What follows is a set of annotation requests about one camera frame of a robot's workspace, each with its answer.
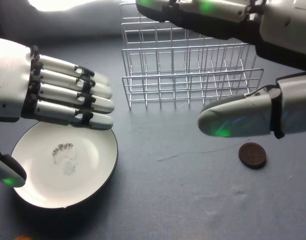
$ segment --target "brown round cookie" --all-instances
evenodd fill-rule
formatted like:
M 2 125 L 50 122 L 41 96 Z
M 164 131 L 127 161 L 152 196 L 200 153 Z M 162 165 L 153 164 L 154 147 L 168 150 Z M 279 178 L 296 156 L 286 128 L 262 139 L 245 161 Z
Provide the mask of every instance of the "brown round cookie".
M 243 144 L 238 150 L 238 157 L 245 166 L 251 169 L 260 169 L 267 161 L 264 148 L 254 142 Z

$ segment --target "round plate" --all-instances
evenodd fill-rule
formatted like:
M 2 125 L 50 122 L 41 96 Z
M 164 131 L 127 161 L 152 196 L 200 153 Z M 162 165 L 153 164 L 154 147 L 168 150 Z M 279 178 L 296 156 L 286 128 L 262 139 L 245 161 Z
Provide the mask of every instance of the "round plate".
M 42 208 L 65 208 L 94 194 L 112 175 L 118 144 L 112 130 L 39 122 L 16 144 L 12 157 L 27 173 L 17 194 Z

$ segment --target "gray table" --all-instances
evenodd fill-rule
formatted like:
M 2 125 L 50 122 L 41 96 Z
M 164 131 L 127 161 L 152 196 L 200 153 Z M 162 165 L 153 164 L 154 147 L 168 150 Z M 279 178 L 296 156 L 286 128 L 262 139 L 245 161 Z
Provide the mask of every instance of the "gray table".
M 119 159 L 111 181 L 75 207 L 32 207 L 0 184 L 0 239 L 34 240 L 305 240 L 306 133 L 215 138 L 197 128 L 202 106 L 134 105 L 121 77 L 121 39 L 42 47 L 42 53 L 84 65 L 112 82 L 113 130 Z M 262 85 L 296 70 L 257 59 Z M 0 149 L 11 153 L 35 121 L 0 122 Z M 244 142 L 261 144 L 268 163 L 240 163 Z

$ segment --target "wire rack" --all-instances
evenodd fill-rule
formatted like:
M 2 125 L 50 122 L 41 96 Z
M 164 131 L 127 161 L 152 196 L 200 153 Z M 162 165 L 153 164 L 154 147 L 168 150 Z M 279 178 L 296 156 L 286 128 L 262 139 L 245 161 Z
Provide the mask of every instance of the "wire rack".
M 256 52 L 236 39 L 219 40 L 156 22 L 141 15 L 134 3 L 120 5 L 125 77 L 132 103 L 187 101 L 190 105 L 259 87 L 263 69 L 254 68 Z

